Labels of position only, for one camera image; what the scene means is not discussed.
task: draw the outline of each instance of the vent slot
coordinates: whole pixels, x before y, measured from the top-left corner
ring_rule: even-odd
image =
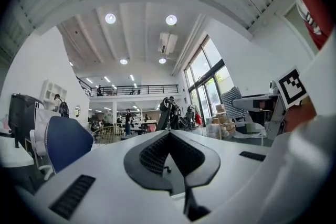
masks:
[[[254,159],[254,160],[260,161],[260,162],[263,162],[264,159],[266,158],[266,155],[261,155],[261,154],[248,152],[248,151],[243,151],[242,153],[240,153],[240,156],[243,156],[243,157],[246,157],[246,158],[249,158],[249,159]]]
[[[95,180],[96,179],[91,176],[79,176],[49,207],[50,210],[69,220]]]

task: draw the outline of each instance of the air conditioner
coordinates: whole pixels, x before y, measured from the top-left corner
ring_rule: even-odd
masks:
[[[178,38],[177,35],[169,33],[161,33],[159,52],[166,55],[173,53],[177,42],[177,38]]]

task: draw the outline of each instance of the large window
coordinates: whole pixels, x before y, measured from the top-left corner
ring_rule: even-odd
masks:
[[[212,67],[221,60],[221,55],[210,38],[204,45],[204,52]]]
[[[212,40],[207,37],[185,69],[191,102],[201,113],[203,123],[217,114],[220,95],[234,85],[231,76]]]
[[[190,68],[186,69],[187,81],[189,82],[189,87],[194,85],[193,76],[191,74]]]
[[[229,71],[225,66],[216,72],[216,79],[221,94],[231,90],[234,86]]]
[[[200,50],[195,60],[191,64],[195,80],[199,80],[201,76],[210,70],[208,61],[205,58],[203,50]]]

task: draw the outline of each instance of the bag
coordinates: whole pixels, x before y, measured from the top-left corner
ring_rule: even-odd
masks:
[[[199,125],[202,124],[202,118],[198,113],[196,114],[195,122]]]
[[[66,102],[63,102],[61,98],[61,104],[59,105],[59,113],[61,114],[61,117],[68,118],[69,117],[69,108]]]

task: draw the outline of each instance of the glass door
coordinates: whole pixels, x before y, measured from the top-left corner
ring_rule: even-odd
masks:
[[[212,116],[215,116],[217,114],[216,106],[221,103],[221,100],[219,99],[214,78],[206,81],[204,85],[207,90],[209,108],[211,109]]]
[[[201,85],[199,87],[197,87],[197,91],[198,91],[198,95],[199,95],[199,102],[201,103],[201,108],[203,111],[203,122],[206,122],[206,119],[211,118],[212,113],[209,107],[209,101],[207,98],[207,94],[206,94],[206,89],[204,87],[204,85]]]

